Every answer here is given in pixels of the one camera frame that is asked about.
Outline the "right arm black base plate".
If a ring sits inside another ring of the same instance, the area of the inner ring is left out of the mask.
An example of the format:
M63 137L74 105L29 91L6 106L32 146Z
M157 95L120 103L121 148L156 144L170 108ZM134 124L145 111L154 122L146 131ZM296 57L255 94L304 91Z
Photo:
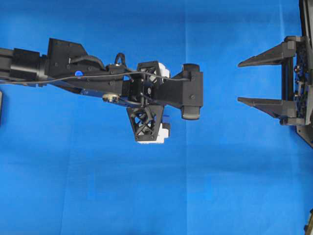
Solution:
M297 134L312 148L313 127L311 125L296 126Z

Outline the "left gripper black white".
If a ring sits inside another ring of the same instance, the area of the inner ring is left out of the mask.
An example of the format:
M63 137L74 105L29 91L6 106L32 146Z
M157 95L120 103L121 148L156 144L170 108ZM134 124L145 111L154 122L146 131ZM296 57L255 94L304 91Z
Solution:
M154 100L155 89L169 78L170 71L158 61L144 62L130 72L129 88L124 92L127 114L134 139L139 144L163 144L170 135L170 124L163 123L164 105Z

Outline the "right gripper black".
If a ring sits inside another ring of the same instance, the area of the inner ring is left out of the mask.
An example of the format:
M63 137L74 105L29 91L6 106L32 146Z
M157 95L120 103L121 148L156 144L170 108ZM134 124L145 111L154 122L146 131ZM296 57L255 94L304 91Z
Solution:
M279 45L252 56L238 67L282 65L282 98L239 97L238 101L280 120L280 124L313 124L313 49L307 36L288 36Z

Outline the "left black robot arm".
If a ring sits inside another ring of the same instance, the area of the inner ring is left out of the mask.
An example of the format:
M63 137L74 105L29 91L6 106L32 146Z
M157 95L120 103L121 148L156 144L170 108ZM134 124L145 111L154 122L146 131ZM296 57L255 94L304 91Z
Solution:
M18 48L0 51L2 84L50 84L124 106L134 139L140 144L164 143L170 135L170 124L163 119L164 105L154 100L155 90L170 77L158 61L139 63L133 70L119 53L113 63L105 65L81 44L58 39L49 40L45 55Z

